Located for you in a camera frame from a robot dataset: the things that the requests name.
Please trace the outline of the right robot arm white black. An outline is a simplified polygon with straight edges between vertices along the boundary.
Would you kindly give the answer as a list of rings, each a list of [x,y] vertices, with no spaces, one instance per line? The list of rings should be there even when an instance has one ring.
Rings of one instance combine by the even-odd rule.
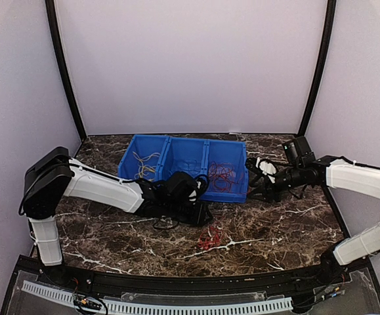
[[[350,161],[345,157],[324,156],[306,165],[284,165],[269,159],[248,158],[245,167],[256,176],[250,182],[249,198],[279,201],[283,191],[307,186],[327,186],[357,192],[380,200],[380,168]],[[380,222],[363,232],[331,246],[320,258],[315,280],[327,285],[338,277],[342,267],[380,253]]]

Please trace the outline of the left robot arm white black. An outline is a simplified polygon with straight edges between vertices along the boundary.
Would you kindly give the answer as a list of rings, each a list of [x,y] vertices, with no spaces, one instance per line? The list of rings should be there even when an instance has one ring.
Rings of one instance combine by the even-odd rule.
[[[72,281],[72,271],[62,264],[55,220],[63,197],[95,201],[139,217],[167,217],[204,226],[213,219],[201,200],[208,187],[207,176],[192,177],[183,171],[157,181],[115,177],[70,157],[68,149],[59,146],[26,171],[18,214],[28,218],[47,276],[56,285],[66,286]]]

